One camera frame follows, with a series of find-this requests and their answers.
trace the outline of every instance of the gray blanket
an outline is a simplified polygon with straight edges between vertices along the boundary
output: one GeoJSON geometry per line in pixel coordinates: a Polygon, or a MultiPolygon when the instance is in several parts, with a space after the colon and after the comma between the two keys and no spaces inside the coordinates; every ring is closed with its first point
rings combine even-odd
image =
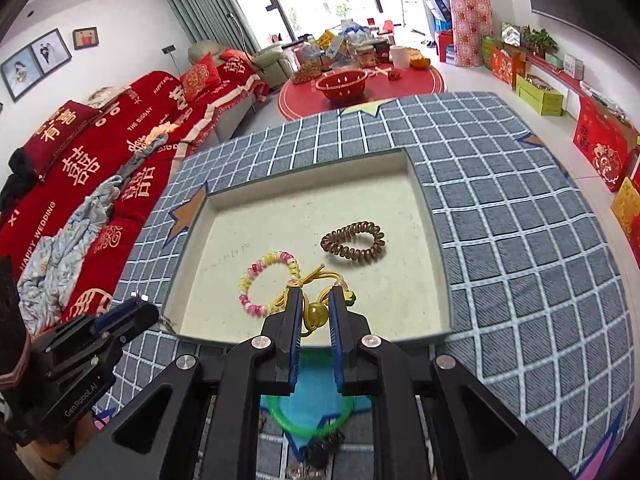
{"type": "Polygon", "coordinates": [[[82,262],[102,227],[109,222],[113,202],[142,162],[168,139],[156,137],[136,152],[114,176],[109,177],[71,215],[52,237],[42,237],[18,280],[20,312],[32,336],[60,320],[76,286],[82,262]]]}

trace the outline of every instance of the yellow gift box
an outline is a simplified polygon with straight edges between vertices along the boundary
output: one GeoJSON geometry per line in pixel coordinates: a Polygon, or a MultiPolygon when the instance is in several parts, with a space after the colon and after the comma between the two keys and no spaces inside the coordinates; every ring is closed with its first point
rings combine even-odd
{"type": "Polygon", "coordinates": [[[611,204],[613,214],[620,222],[625,235],[631,235],[631,222],[640,215],[640,194],[629,177],[626,176],[618,194],[611,204]]]}

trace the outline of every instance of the white wall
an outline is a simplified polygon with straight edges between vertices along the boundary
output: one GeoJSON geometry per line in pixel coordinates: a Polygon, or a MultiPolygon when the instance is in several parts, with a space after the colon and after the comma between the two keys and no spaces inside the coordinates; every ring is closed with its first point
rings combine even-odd
{"type": "Polygon", "coordinates": [[[67,100],[82,100],[102,86],[122,86],[151,70],[174,75],[175,66],[162,48],[174,44],[181,71],[188,67],[190,42],[165,0],[92,0],[55,14],[18,36],[0,43],[0,62],[31,41],[58,28],[72,60],[44,78],[18,102],[0,79],[0,186],[10,170],[11,153],[23,145],[53,111],[67,100]],[[73,50],[75,28],[97,27],[100,45],[73,50]]]}
{"type": "Polygon", "coordinates": [[[584,62],[584,81],[616,101],[640,129],[640,70],[601,41],[576,28],[531,12],[531,0],[491,0],[494,23],[546,28],[568,52],[584,62]]]}

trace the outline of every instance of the pink and yellow bead bracelet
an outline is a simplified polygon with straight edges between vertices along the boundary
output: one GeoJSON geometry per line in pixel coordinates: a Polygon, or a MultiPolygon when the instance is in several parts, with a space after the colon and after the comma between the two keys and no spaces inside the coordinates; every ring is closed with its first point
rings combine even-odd
{"type": "Polygon", "coordinates": [[[267,253],[263,257],[261,257],[254,264],[251,264],[244,276],[240,278],[239,283],[239,291],[240,295],[238,296],[238,300],[244,307],[244,311],[248,314],[251,314],[255,317],[266,317],[269,314],[274,314],[276,312],[280,312],[283,307],[276,306],[274,303],[270,303],[267,305],[255,304],[252,303],[249,299],[249,287],[254,282],[258,274],[260,274],[264,269],[273,264],[286,264],[289,267],[289,272],[293,276],[293,279],[300,279],[300,267],[296,259],[286,251],[274,251],[273,253],[267,253]]]}

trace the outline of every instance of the green box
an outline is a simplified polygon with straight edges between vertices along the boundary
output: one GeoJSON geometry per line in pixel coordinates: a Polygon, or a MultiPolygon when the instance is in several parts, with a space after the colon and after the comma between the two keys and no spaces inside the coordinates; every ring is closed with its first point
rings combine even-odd
{"type": "Polygon", "coordinates": [[[545,54],[545,61],[549,63],[549,65],[555,66],[560,70],[564,68],[564,61],[558,56],[554,56],[553,54],[549,54],[548,52],[545,54]]]}
{"type": "Polygon", "coordinates": [[[494,65],[492,63],[492,47],[502,48],[502,42],[497,38],[493,38],[492,36],[483,36],[482,37],[482,60],[484,61],[484,66],[489,70],[494,69],[494,65]]]}
{"type": "Polygon", "coordinates": [[[562,115],[562,101],[564,95],[557,90],[541,90],[522,76],[517,76],[516,93],[540,115],[562,115]]]}

